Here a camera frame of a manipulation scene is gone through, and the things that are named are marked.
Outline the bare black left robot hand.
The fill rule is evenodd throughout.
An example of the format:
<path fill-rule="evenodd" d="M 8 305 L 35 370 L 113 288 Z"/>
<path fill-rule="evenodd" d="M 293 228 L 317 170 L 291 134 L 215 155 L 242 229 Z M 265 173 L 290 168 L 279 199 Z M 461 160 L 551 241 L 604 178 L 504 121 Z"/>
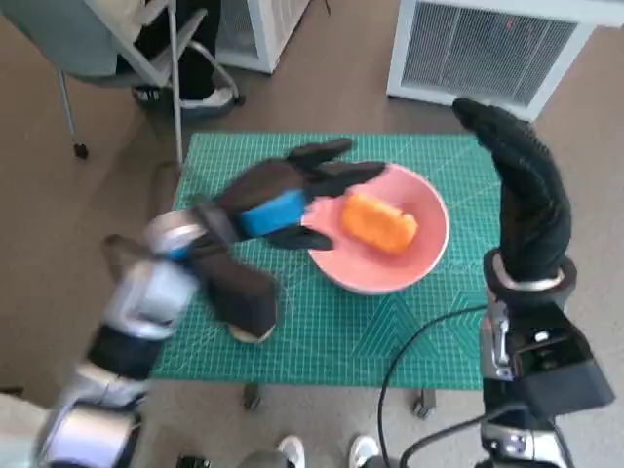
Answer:
<path fill-rule="evenodd" d="M 345 162 L 351 139 L 313 142 L 282 158 L 268 158 L 232 180 L 214 202 L 227 215 L 240 242 L 262 238 L 284 250 L 330 251 L 327 235 L 301 223 L 318 198 L 338 198 L 350 187 L 380 176 L 383 162 Z"/>

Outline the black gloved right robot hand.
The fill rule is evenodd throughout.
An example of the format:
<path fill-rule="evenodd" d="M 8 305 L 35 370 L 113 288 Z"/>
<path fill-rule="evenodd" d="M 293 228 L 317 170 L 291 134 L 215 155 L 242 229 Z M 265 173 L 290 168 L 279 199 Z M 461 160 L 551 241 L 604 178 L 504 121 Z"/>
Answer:
<path fill-rule="evenodd" d="M 499 253 L 516 282 L 553 278 L 571 238 L 571 205 L 550 149 L 533 126 L 469 98 L 451 109 L 489 151 L 501 180 Z"/>

